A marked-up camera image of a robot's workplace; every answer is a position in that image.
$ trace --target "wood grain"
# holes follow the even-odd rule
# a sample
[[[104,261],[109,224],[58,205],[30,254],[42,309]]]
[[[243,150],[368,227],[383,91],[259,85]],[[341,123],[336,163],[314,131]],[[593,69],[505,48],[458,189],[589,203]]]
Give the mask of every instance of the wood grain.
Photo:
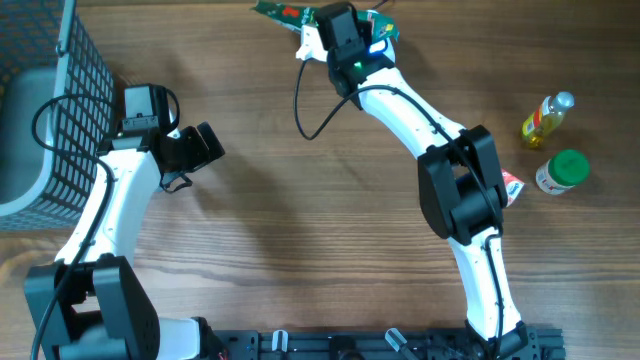
[[[250,5],[78,9],[115,73],[173,89],[184,124],[209,121],[227,149],[193,188],[149,205],[135,270],[158,313],[219,329],[461,326],[464,291],[419,211],[415,161],[353,107],[302,139],[291,111],[299,40]],[[386,8],[408,82],[455,121],[488,127],[502,166],[528,183],[505,213],[511,291],[525,321],[565,330],[570,359],[640,353],[639,10],[624,0]],[[326,68],[308,68],[300,106],[312,129],[338,98]],[[559,90],[576,108],[544,149],[524,150],[520,124]],[[551,197],[533,175],[564,148],[593,172]],[[69,233],[0,235],[1,358],[27,356],[22,281]]]

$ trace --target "bottle cap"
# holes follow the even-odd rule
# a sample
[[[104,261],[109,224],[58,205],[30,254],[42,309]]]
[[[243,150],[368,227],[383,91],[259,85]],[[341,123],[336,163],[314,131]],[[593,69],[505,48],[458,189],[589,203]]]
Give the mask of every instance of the bottle cap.
[[[549,175],[564,186],[580,185],[589,176],[589,171],[589,161],[576,150],[561,151],[549,162]]]
[[[575,100],[570,92],[561,91],[553,98],[551,105],[558,112],[566,112],[575,105]]]

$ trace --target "small plastic bottle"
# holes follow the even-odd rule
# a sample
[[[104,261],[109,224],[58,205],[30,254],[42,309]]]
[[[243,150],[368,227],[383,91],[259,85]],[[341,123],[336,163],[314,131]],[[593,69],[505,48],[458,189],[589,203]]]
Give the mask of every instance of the small plastic bottle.
[[[575,104],[573,95],[566,91],[558,93],[554,98],[547,96],[542,105],[522,124],[522,140],[530,148],[537,148],[544,138],[555,130]]]
[[[547,194],[560,195],[582,184],[589,176],[587,158],[576,150],[564,150],[536,172],[536,183]]]

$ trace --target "red and white packet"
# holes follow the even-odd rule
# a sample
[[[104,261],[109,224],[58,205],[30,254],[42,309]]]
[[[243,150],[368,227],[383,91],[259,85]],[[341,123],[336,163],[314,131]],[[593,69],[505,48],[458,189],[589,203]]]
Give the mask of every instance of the red and white packet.
[[[507,207],[509,207],[516,200],[522,188],[524,188],[524,182],[517,177],[511,175],[505,169],[502,169],[502,178],[504,179],[504,186],[507,188]]]

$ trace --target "yellow bottle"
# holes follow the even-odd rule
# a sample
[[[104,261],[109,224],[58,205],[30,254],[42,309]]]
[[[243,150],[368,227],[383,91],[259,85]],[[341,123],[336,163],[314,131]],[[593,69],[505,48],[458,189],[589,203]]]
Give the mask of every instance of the yellow bottle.
[[[560,126],[574,104],[573,95],[566,91],[558,93],[554,98],[547,96],[538,110],[522,124],[522,140],[530,148],[539,147],[544,138]]]

